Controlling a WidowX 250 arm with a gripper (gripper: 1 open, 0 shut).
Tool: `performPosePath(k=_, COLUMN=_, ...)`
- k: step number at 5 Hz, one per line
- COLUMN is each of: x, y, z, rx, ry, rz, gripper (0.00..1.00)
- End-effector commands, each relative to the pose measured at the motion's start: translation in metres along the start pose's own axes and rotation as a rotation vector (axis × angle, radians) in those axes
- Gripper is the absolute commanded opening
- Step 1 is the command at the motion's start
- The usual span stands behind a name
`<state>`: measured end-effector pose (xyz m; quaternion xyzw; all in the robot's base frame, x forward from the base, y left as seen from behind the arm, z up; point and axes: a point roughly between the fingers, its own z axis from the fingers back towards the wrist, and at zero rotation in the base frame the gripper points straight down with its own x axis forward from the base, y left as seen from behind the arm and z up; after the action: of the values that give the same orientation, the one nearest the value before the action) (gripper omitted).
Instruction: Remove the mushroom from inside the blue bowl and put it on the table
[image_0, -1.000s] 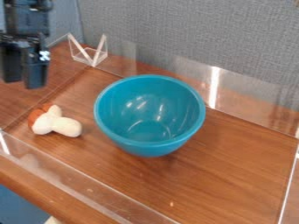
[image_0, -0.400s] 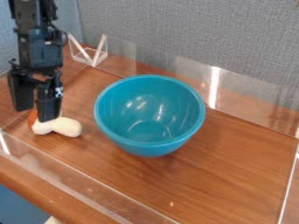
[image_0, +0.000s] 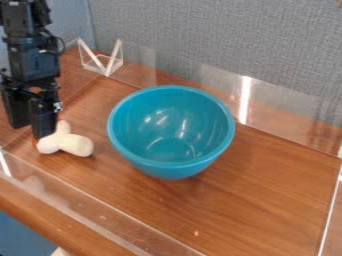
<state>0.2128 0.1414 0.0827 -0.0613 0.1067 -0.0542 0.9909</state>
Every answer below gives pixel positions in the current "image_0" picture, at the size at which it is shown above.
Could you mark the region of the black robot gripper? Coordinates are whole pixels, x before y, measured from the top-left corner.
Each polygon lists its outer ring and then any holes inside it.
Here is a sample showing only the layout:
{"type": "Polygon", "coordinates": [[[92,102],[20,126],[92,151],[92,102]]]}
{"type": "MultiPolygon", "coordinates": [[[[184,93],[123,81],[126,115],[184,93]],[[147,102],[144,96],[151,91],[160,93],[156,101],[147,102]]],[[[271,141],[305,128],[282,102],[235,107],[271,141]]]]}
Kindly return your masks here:
{"type": "Polygon", "coordinates": [[[9,73],[1,72],[1,98],[11,126],[30,124],[36,139],[56,131],[60,104],[56,78],[60,76],[60,38],[52,34],[9,36],[7,44],[9,73]]]}

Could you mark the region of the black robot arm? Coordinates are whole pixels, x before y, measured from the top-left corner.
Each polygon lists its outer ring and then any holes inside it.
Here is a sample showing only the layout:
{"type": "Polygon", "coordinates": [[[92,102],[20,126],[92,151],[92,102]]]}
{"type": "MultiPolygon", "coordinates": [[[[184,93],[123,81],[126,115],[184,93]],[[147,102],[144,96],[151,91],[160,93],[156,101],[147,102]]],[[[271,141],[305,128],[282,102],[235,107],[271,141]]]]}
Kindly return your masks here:
{"type": "Polygon", "coordinates": [[[50,13],[46,0],[0,0],[9,62],[9,69],[0,70],[1,99],[11,126],[31,126],[36,139],[55,133],[63,109],[56,81],[62,39],[47,29],[50,13]]]}

